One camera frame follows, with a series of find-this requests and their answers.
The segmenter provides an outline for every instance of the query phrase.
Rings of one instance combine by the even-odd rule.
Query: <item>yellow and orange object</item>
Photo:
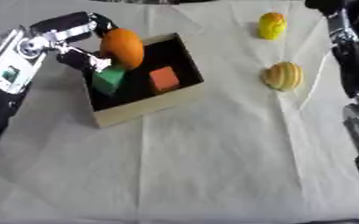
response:
[[[287,27],[285,17],[277,12],[270,12],[260,17],[258,32],[263,39],[277,39]]]

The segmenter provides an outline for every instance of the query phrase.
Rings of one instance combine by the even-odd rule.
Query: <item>orange block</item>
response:
[[[180,85],[180,81],[170,66],[165,66],[150,72],[150,77],[153,88],[157,94],[168,92]]]

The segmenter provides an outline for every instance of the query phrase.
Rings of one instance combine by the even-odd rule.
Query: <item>white cloth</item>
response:
[[[178,32],[201,73],[198,100],[107,129],[94,125],[81,75],[45,61],[0,141],[0,220],[310,221],[359,217],[348,103],[321,15],[302,2],[177,6],[0,0],[0,33],[94,11],[141,37]],[[278,40],[259,17],[288,19]],[[79,46],[95,50],[92,38]],[[282,60],[305,82],[277,93],[260,72]]]

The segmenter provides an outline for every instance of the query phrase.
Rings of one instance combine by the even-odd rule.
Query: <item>open box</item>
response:
[[[172,67],[176,73],[179,87],[171,92],[155,95],[149,73],[167,66]],[[145,40],[143,63],[125,74],[120,87],[111,97],[92,87],[90,73],[85,73],[83,77],[89,103],[100,127],[192,100],[200,94],[204,81],[176,33]]]

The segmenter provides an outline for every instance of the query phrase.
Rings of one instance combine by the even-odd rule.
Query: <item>green cube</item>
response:
[[[109,66],[100,73],[93,74],[92,85],[104,95],[113,95],[124,75],[125,69],[122,66]]]

